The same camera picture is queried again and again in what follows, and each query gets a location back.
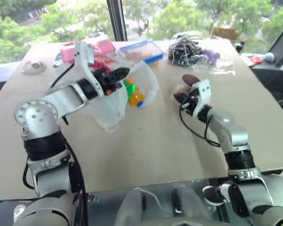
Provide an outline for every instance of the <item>table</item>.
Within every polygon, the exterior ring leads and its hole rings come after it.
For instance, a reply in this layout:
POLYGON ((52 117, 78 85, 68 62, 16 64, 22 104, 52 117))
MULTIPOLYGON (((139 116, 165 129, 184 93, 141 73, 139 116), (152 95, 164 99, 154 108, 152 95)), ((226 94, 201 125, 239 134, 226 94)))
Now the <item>table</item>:
MULTIPOLYGON (((165 42, 157 44, 167 48, 165 42)), ((162 60, 153 68, 160 85, 154 102, 142 110, 131 108, 118 131, 106 133, 80 111, 68 116, 69 126, 60 124, 82 166, 88 192, 226 176, 222 151, 194 137, 180 122, 172 91, 184 73, 209 78, 210 105, 231 112, 245 126, 255 163, 262 171, 283 168, 282 109, 229 42, 220 48, 233 57, 235 76, 194 73, 162 60)), ((58 52, 58 44, 32 46, 0 92, 0 199, 35 197, 22 183, 26 152, 13 109, 47 90, 54 74, 51 63, 58 52), (33 58, 43 61, 47 69, 38 75, 22 74, 24 63, 33 58)), ((184 118, 203 134, 202 123, 187 115, 184 118)))

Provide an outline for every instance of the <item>glass window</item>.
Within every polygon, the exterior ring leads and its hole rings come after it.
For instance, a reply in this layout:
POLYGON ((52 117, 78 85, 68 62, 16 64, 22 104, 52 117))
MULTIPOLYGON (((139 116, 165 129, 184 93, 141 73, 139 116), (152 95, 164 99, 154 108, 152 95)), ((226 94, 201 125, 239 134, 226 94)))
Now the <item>glass window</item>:
POLYGON ((122 4, 125 20, 135 27, 127 32, 128 40, 168 40, 189 31, 208 37, 222 28, 233 43, 245 42, 244 52, 266 53, 283 31, 283 0, 123 0, 122 4))
POLYGON ((106 0, 0 0, 0 63, 21 61, 36 41, 69 42, 103 33, 114 40, 106 0))

